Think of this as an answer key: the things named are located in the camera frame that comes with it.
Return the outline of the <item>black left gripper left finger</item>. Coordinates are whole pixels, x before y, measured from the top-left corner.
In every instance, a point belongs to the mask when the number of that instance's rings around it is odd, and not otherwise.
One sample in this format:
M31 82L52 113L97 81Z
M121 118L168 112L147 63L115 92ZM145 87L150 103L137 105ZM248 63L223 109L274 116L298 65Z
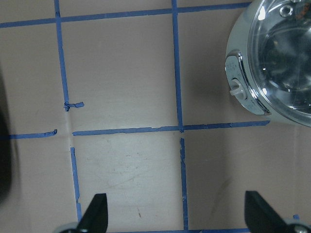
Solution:
M105 233L108 228L108 207L105 193L95 194L80 222L78 233Z

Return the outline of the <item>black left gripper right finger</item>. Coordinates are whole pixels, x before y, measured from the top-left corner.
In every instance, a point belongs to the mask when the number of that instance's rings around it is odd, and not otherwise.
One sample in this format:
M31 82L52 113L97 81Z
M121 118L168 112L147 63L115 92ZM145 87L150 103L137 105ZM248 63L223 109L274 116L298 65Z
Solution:
M246 191L244 220L251 233L297 233L299 225L287 223L257 191Z

